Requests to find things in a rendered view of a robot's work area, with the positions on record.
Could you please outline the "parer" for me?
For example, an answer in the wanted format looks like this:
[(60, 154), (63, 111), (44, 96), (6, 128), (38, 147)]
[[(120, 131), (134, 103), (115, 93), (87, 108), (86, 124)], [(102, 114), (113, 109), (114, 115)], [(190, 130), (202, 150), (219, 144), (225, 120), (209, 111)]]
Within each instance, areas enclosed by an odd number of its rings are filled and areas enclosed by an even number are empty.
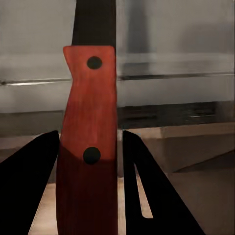
[(76, 0), (56, 170), (58, 235), (118, 235), (116, 0)]

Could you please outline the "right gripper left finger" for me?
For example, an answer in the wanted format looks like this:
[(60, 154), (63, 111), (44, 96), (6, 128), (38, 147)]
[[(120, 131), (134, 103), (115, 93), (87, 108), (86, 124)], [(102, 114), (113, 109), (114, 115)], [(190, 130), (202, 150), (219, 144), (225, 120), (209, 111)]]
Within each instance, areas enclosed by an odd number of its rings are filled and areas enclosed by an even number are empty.
[(57, 130), (0, 163), (0, 235), (28, 235), (59, 149)]

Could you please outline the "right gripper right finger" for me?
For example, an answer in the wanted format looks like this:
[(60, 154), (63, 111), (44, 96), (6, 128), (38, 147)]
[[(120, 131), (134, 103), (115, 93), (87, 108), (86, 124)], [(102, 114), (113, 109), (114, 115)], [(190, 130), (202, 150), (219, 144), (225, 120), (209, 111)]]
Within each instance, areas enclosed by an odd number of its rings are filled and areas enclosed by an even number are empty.
[[(205, 235), (142, 139), (123, 131), (126, 235)], [(153, 218), (141, 212), (136, 164)]]

